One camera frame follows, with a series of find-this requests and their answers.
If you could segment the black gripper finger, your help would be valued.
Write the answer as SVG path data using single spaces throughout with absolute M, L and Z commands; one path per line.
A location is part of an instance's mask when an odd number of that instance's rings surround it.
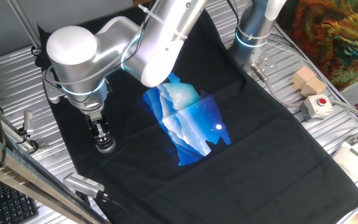
M 101 143 L 102 144 L 107 144 L 109 142 L 111 142 L 111 133 L 108 127 L 108 123 L 101 123 L 101 134 L 100 134 L 100 138 L 101 138 Z
M 94 139 L 94 143 L 95 143 L 95 144 L 99 144 L 99 143 L 100 143 L 100 137 L 99 137 L 98 128 L 97 128 L 95 125 L 91 124 L 91 125 L 89 126 L 89 130 L 90 130 L 91 133 L 92 133 L 92 136 L 93 136 L 93 139 Z

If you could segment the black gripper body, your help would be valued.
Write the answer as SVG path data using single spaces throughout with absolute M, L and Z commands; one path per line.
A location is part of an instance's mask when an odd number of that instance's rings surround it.
M 101 111 L 85 111 L 85 116 L 91 131 L 99 131 L 98 125 L 102 131 L 108 131 L 107 121 Z

